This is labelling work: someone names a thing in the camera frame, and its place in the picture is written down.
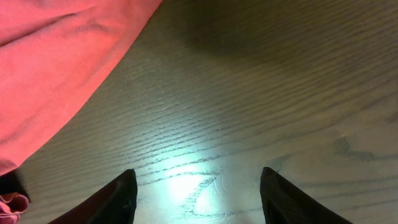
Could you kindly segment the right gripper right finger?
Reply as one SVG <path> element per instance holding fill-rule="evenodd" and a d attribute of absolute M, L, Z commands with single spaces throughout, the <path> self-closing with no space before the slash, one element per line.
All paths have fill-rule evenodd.
<path fill-rule="evenodd" d="M 270 167 L 262 170 L 260 194 L 266 224 L 351 224 Z"/>

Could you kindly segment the red printed t-shirt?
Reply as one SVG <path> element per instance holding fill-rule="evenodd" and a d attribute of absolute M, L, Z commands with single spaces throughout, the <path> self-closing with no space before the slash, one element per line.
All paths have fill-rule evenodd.
<path fill-rule="evenodd" d="M 160 0 L 1 0 L 1 174 L 87 102 Z"/>

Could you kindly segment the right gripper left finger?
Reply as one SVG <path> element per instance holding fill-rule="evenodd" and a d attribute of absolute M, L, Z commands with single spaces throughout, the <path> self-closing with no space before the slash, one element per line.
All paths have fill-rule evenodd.
<path fill-rule="evenodd" d="M 128 169 L 49 224 L 132 224 L 136 208 L 136 173 Z"/>

